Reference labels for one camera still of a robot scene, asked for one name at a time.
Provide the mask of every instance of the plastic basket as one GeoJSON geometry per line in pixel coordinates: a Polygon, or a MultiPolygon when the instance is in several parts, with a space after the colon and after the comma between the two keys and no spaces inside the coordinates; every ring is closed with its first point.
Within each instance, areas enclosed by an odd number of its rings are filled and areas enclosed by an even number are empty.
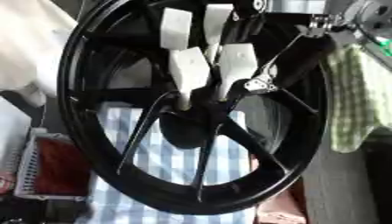
{"type": "Polygon", "coordinates": [[[32,129],[30,140],[26,145],[17,172],[17,185],[14,195],[29,200],[85,200],[87,197],[83,196],[42,195],[36,193],[35,180],[39,172],[39,147],[36,145],[37,137],[71,142],[67,136],[62,134],[50,134],[46,132],[46,129],[32,129]]]}

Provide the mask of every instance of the blue checkered cloth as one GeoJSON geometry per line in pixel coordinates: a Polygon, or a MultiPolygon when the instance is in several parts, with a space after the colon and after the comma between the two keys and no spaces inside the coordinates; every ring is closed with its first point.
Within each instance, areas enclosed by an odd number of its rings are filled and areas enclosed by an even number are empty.
{"type": "MultiPolygon", "coordinates": [[[[108,108],[101,112],[100,120],[112,144],[121,151],[136,126],[141,109],[108,108]]],[[[231,117],[245,128],[245,115],[233,112],[231,117]]],[[[200,150],[181,150],[169,144],[155,122],[136,151],[134,164],[157,178],[176,184],[189,185],[196,173],[200,150]]],[[[218,136],[206,169],[205,185],[218,185],[238,179],[250,172],[249,154],[238,143],[218,136]]],[[[81,217],[77,223],[252,223],[254,208],[221,215],[178,215],[165,213],[141,204],[118,192],[102,178],[96,177],[90,204],[91,217],[81,217]]]]}

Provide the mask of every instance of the white cloth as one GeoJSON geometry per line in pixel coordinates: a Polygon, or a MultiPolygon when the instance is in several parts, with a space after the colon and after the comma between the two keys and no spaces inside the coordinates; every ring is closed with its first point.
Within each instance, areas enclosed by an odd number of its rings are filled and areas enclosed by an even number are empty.
{"type": "MultiPolygon", "coordinates": [[[[60,34],[76,26],[50,0],[1,0],[0,20],[0,91],[34,82],[37,63],[47,55],[59,61],[65,43],[60,34]]],[[[57,69],[48,75],[40,80],[56,80],[57,69]]]]}

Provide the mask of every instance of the black rim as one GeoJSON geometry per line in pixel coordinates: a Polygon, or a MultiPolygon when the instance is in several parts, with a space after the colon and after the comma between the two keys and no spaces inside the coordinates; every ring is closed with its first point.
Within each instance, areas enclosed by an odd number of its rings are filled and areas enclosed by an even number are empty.
{"type": "MultiPolygon", "coordinates": [[[[261,97],[283,104],[294,117],[275,153],[267,152],[255,136],[227,119],[228,111],[246,96],[241,88],[238,90],[240,93],[234,88],[230,92],[233,97],[229,97],[226,103],[200,106],[207,108],[209,123],[202,125],[208,126],[208,135],[203,142],[204,153],[200,153],[202,156],[198,174],[191,185],[176,185],[154,178],[133,164],[126,163],[134,154],[143,133],[162,114],[182,116],[181,112],[167,107],[178,97],[165,67],[167,52],[157,50],[158,38],[148,37],[156,37],[155,26],[159,24],[156,18],[160,18],[164,7],[193,11],[194,14],[202,13],[200,5],[191,2],[167,0],[145,6],[147,4],[143,4],[144,1],[115,0],[95,7],[74,30],[63,53],[59,69],[59,105],[71,138],[91,161],[96,172],[120,192],[148,206],[171,213],[222,214],[250,207],[279,193],[294,182],[311,162],[326,126],[326,80],[316,68],[308,71],[308,75],[301,80],[293,81],[290,76],[280,78],[277,83],[281,84],[279,91],[260,94],[261,97]],[[150,35],[124,33],[124,25],[132,24],[141,15],[146,17],[146,31],[150,35]],[[97,64],[97,59],[102,55],[117,63],[97,64]],[[110,75],[122,64],[124,57],[130,59],[127,63],[132,63],[132,59],[135,62],[140,57],[150,61],[151,87],[106,89],[105,84],[110,75]],[[132,107],[144,109],[136,126],[137,132],[130,137],[123,155],[106,138],[97,118],[98,105],[110,101],[127,102],[132,107]],[[260,161],[259,168],[226,184],[203,186],[203,171],[210,146],[217,134],[228,136],[247,148],[260,161]]],[[[193,35],[199,37],[199,31],[196,28],[193,35]]],[[[292,26],[280,26],[267,21],[264,29],[254,36],[255,39],[247,40],[254,43],[259,63],[263,64],[284,48],[284,44],[279,43],[288,44],[296,35],[292,26]],[[265,41],[275,41],[276,47],[264,47],[268,46],[265,41]]],[[[191,44],[193,41],[199,43],[202,40],[195,38],[191,40],[191,44]]],[[[301,59],[293,60],[292,55],[286,58],[283,57],[277,63],[302,63],[301,59]]],[[[203,89],[199,91],[199,95],[204,93],[203,89]]]]}

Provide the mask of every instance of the bolt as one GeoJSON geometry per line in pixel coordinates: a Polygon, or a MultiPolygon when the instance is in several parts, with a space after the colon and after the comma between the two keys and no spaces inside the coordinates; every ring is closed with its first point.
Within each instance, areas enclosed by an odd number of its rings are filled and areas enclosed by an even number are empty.
{"type": "Polygon", "coordinates": [[[263,7],[264,7],[263,0],[255,0],[253,2],[253,8],[255,8],[255,10],[260,11],[263,7]]]}

